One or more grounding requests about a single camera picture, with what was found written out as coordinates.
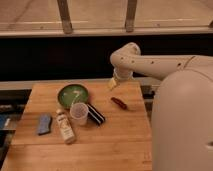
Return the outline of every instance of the green bowl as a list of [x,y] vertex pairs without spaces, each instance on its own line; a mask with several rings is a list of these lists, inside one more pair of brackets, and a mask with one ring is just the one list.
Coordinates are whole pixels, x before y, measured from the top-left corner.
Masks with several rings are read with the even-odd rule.
[[72,104],[77,102],[87,103],[88,98],[88,90],[80,84],[67,85],[58,93],[58,102],[65,109],[69,109]]

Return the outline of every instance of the wooden table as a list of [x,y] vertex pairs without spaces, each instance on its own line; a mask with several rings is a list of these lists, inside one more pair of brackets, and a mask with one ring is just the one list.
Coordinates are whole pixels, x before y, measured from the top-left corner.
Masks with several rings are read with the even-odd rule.
[[[151,171],[151,129],[138,82],[109,91],[106,82],[79,82],[105,117],[97,126],[72,123],[77,140],[64,144],[55,121],[57,94],[69,83],[35,84],[4,161],[3,171]],[[110,98],[122,99],[128,110]],[[50,113],[52,132],[36,134],[39,115]]]

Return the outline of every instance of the white cup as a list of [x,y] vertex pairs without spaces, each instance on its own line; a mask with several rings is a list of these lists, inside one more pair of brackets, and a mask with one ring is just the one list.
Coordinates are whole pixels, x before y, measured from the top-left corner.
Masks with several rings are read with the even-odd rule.
[[78,125],[85,125],[87,123],[89,108],[85,103],[75,103],[70,108],[70,116]]

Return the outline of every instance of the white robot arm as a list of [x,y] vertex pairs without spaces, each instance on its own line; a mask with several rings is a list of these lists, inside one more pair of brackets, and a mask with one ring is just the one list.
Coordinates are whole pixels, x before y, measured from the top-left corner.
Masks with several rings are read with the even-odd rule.
[[162,80],[169,74],[187,67],[213,66],[213,58],[201,55],[158,55],[141,56],[135,43],[128,43],[111,54],[110,61],[115,67],[118,79],[128,79],[132,72]]
[[111,55],[117,80],[163,80],[152,110],[153,171],[213,170],[213,57],[141,56],[129,43]]

